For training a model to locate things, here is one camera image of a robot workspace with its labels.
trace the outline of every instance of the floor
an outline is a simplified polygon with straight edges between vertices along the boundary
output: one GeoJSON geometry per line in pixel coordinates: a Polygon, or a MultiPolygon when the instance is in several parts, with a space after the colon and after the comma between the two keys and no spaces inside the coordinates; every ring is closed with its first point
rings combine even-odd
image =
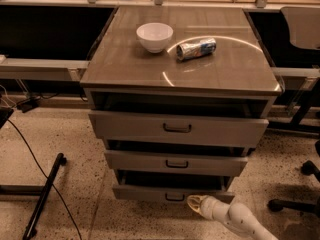
{"type": "MultiPolygon", "coordinates": [[[[22,132],[48,174],[58,153],[67,158],[55,186],[63,196],[82,239],[241,239],[220,223],[203,219],[188,206],[116,200],[113,172],[107,168],[102,141],[96,139],[88,109],[39,107],[15,111],[10,120],[22,132]]],[[[319,121],[308,119],[318,125],[319,121]]],[[[247,205],[281,240],[319,240],[320,219],[293,210],[270,212],[273,198],[315,203],[320,184],[300,173],[311,159],[320,166],[318,136],[267,130],[230,190],[233,202],[247,205]]],[[[0,133],[1,184],[44,184],[25,143],[8,122],[0,133]]],[[[35,197],[0,196],[0,239],[21,239],[36,205],[35,197]]],[[[34,239],[80,239],[57,193],[49,194],[34,239]]]]}

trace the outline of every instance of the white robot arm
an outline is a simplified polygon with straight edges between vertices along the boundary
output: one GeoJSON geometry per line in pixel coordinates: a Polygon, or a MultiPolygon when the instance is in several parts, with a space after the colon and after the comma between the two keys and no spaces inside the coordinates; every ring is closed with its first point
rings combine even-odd
{"type": "Polygon", "coordinates": [[[187,202],[192,210],[204,218],[219,221],[240,237],[250,236],[255,240],[278,240],[242,203],[229,205],[212,196],[198,195],[189,196],[187,202]]]}

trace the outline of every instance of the black handle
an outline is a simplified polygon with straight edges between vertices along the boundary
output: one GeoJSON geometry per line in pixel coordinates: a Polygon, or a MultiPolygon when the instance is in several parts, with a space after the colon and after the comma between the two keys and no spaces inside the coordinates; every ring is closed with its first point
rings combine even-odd
{"type": "Polygon", "coordinates": [[[170,201],[170,202],[183,202],[184,199],[185,199],[184,194],[182,194],[182,197],[181,197],[181,198],[176,199],[176,198],[169,198],[169,197],[168,197],[168,194],[166,193],[166,200],[167,200],[167,201],[170,201]]]}
{"type": "Polygon", "coordinates": [[[184,164],[178,165],[178,164],[170,164],[170,162],[168,160],[166,160],[166,166],[168,168],[179,168],[179,169],[185,169],[188,168],[189,166],[189,162],[188,161],[184,161],[184,164]]]}
{"type": "Polygon", "coordinates": [[[166,123],[163,123],[162,125],[163,130],[165,130],[166,132],[178,132],[178,133],[189,133],[191,132],[192,129],[192,125],[189,124],[187,127],[171,127],[168,126],[166,123]]]}

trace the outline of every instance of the soda can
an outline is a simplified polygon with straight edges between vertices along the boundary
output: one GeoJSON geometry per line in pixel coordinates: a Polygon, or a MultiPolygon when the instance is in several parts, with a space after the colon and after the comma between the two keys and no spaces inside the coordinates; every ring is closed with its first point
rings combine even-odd
{"type": "Polygon", "coordinates": [[[217,47],[216,40],[212,37],[195,42],[177,45],[177,57],[179,60],[190,60],[213,53],[217,47]]]}

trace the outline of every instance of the bowl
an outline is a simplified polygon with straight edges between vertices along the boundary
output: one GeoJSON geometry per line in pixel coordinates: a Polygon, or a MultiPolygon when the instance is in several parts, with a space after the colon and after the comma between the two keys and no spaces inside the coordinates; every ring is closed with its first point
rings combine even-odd
{"type": "Polygon", "coordinates": [[[151,53],[161,52],[170,42],[173,29],[163,23],[147,23],[137,29],[141,45],[151,53]]]}

